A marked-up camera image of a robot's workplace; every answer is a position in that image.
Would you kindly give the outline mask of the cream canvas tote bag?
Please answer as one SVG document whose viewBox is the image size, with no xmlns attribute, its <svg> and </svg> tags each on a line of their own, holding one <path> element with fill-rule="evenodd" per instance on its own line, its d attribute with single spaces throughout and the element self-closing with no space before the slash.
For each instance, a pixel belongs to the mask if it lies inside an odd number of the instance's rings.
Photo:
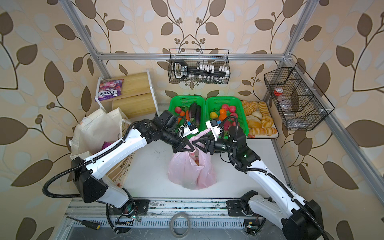
<svg viewBox="0 0 384 240">
<path fill-rule="evenodd" d="M 85 159 L 119 140 L 126 132 L 131 120 L 117 108 L 109 113 L 103 109 L 94 111 L 75 127 L 74 135 L 69 140 L 70 159 Z"/>
</svg>

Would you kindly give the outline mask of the pink plastic grocery bag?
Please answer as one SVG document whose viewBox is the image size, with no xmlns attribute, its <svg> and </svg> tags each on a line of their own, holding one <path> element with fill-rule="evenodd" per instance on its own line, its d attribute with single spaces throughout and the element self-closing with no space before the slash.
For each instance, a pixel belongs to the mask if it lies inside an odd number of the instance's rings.
<svg viewBox="0 0 384 240">
<path fill-rule="evenodd" d="M 195 147 L 192 152 L 173 155 L 168 168 L 168 179 L 183 188 L 200 190 L 217 182 L 212 156 Z"/>
</svg>

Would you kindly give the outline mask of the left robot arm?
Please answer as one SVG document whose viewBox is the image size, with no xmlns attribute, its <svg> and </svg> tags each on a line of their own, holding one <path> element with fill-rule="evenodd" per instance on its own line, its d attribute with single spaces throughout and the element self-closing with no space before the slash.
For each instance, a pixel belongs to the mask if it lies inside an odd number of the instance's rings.
<svg viewBox="0 0 384 240">
<path fill-rule="evenodd" d="M 169 144 L 173 153 L 194 151 L 188 136 L 198 133 L 198 127 L 186 117 L 182 117 L 184 123 L 179 125 L 179 119 L 179 116 L 170 111 L 163 111 L 152 120 L 133 122 L 125 134 L 107 148 L 85 159 L 75 158 L 70 169 L 57 174 L 44 184 L 43 194 L 49 198 L 82 198 L 84 203 L 104 203 L 124 215 L 129 214 L 135 205 L 133 197 L 127 190 L 118 187 L 107 173 L 130 154 L 152 142 L 162 141 Z M 68 174 L 73 175 L 78 194 L 54 194 L 49 191 L 53 182 Z"/>
</svg>

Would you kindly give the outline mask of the magenta snack bag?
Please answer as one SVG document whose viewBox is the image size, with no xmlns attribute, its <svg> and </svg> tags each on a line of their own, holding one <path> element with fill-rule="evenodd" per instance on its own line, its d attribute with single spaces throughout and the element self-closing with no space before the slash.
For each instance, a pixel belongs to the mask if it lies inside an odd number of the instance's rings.
<svg viewBox="0 0 384 240">
<path fill-rule="evenodd" d="M 102 145 L 102 150 L 104 149 L 108 149 L 111 145 L 113 145 L 114 143 L 109 143 L 109 142 L 104 142 L 103 145 Z"/>
</svg>

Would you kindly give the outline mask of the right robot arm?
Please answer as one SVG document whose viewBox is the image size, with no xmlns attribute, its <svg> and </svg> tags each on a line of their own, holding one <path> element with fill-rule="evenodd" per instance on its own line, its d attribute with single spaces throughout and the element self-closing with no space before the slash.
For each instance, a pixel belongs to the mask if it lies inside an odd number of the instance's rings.
<svg viewBox="0 0 384 240">
<path fill-rule="evenodd" d="M 261 157 L 247 145 L 247 138 L 235 116 L 206 122 L 212 136 L 204 134 L 193 145 L 211 155 L 226 153 L 229 163 L 256 181 L 272 198 L 265 200 L 256 191 L 241 197 L 243 215 L 261 215 L 283 231 L 287 240 L 317 240 L 329 237 L 324 229 L 320 205 L 307 201 L 277 178 Z"/>
</svg>

